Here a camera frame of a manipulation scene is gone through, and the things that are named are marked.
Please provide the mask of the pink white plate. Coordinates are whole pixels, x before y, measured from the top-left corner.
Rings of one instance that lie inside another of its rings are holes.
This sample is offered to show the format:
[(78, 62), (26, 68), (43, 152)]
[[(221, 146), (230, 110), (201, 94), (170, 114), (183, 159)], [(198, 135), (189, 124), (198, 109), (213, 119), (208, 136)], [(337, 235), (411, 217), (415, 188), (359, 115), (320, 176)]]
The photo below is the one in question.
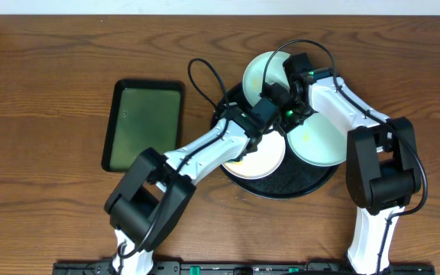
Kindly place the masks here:
[(222, 164), (230, 174), (244, 180), (258, 180), (273, 173), (281, 165), (286, 152), (284, 138), (277, 132), (265, 134), (257, 151), (248, 153), (239, 161)]

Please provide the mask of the green plate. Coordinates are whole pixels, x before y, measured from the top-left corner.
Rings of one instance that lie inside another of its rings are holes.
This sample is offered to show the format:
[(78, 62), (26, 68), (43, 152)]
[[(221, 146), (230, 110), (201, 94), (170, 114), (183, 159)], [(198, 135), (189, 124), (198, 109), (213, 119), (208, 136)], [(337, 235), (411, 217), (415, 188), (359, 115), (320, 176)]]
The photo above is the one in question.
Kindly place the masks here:
[(309, 164), (331, 167), (346, 161), (346, 138), (319, 113), (290, 131), (286, 139), (293, 153)]
[[(273, 51), (262, 53), (255, 57), (244, 71), (242, 87), (244, 96), (251, 106), (255, 106), (260, 100), (260, 93), (263, 86), (263, 75), (265, 66)], [(290, 89), (283, 63), (290, 57), (289, 53), (278, 52), (270, 61), (266, 82), (268, 84), (278, 83), (285, 89)]]

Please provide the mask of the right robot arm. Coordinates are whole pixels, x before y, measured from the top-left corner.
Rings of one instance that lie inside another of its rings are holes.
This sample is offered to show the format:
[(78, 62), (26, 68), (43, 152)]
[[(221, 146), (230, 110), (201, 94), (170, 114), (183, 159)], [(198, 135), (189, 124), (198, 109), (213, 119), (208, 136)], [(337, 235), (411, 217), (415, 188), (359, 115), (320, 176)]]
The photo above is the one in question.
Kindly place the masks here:
[(346, 184), (357, 206), (348, 259), (356, 273), (378, 274), (390, 264), (394, 223), (413, 213), (406, 209), (413, 194), (428, 192), (413, 125), (374, 111), (334, 67), (314, 69), (306, 53), (288, 56), (283, 70), (294, 100), (282, 123), (290, 143), (299, 143), (292, 133), (313, 115), (325, 117), (347, 141)]

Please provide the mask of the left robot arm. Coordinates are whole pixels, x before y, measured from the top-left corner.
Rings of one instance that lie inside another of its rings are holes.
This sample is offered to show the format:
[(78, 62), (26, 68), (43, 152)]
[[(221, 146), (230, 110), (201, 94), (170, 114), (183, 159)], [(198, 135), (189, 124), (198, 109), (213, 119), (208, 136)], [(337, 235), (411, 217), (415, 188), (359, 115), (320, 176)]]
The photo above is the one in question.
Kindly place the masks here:
[(154, 250), (176, 227), (197, 183), (245, 155), (272, 124), (263, 111), (231, 106), (214, 128), (185, 147), (141, 152), (104, 205), (118, 241), (111, 273), (149, 273)]

